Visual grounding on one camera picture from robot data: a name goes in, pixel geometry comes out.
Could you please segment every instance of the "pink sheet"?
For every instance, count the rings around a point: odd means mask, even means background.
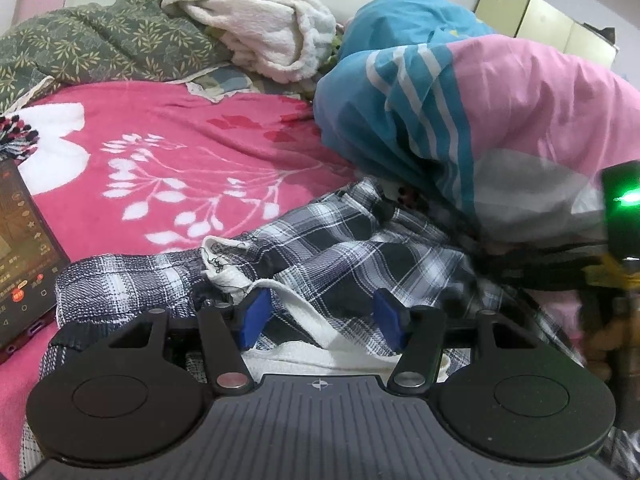
[[[20,166],[72,260],[153,254],[232,237],[354,180],[321,145],[311,107],[184,86],[113,82],[63,90],[21,115],[40,132]],[[18,476],[26,397],[55,328],[0,366],[0,472]]]

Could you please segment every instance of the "white cloth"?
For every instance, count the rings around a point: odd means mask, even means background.
[[[216,252],[215,247],[231,245],[242,247],[243,242],[208,236],[202,243],[204,274],[211,283],[231,295],[234,304],[242,301],[254,288],[274,290],[282,305],[296,322],[318,343],[302,341],[283,343],[271,350],[251,349],[242,354],[255,381],[264,374],[327,376],[327,375],[379,375],[383,382],[389,378],[400,356],[367,354],[362,347],[348,341],[304,298],[276,280],[249,280],[237,267],[229,264]],[[447,379],[450,365],[448,356],[442,356],[438,382]]]
[[[226,32],[232,62],[276,82],[315,75],[331,53],[335,18],[318,0],[162,0],[194,20]]]

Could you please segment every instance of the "metal screw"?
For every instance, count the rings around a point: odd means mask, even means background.
[[[237,390],[249,384],[249,377],[240,372],[227,372],[226,374],[219,375],[216,382],[221,388]]]
[[[394,377],[394,382],[403,388],[419,388],[426,380],[418,372],[401,372]]]

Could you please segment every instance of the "green patterned blanket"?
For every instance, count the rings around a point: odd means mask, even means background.
[[[0,111],[63,86],[179,80],[230,59],[222,43],[167,16],[158,0],[54,10],[0,37]]]

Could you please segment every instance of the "green light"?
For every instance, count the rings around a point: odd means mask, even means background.
[[[624,207],[640,205],[640,188],[627,191],[623,196],[616,199]]]

